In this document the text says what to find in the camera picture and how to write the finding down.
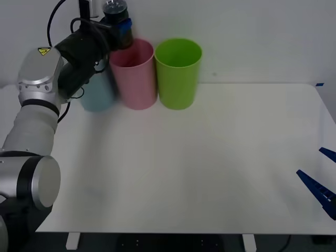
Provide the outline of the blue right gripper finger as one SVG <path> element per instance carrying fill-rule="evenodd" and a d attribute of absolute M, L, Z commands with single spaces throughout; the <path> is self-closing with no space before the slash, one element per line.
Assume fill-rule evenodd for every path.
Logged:
<path fill-rule="evenodd" d="M 322 209 L 335 220 L 335 193 L 318 183 L 302 170 L 298 170 L 296 174 L 321 204 Z"/>
<path fill-rule="evenodd" d="M 321 152 L 326 157 L 328 157 L 329 159 L 331 159 L 334 163 L 336 162 L 336 152 L 331 151 L 331 150 L 326 149 L 326 148 L 320 148 L 319 152 Z"/>

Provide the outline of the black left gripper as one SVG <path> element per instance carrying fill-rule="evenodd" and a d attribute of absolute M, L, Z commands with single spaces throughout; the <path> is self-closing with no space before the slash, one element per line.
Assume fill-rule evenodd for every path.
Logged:
<path fill-rule="evenodd" d="M 109 24 L 105 18 L 97 22 L 96 25 L 98 26 L 99 30 L 104 35 L 109 45 L 110 50 L 117 51 L 119 50 L 119 46 L 120 46 L 119 32 L 121 35 L 124 35 L 128 33 L 129 31 L 131 31 L 132 20 L 130 18 L 127 18 L 123 20 L 122 22 L 118 23 L 119 32 L 117 31 L 117 27 Z"/>

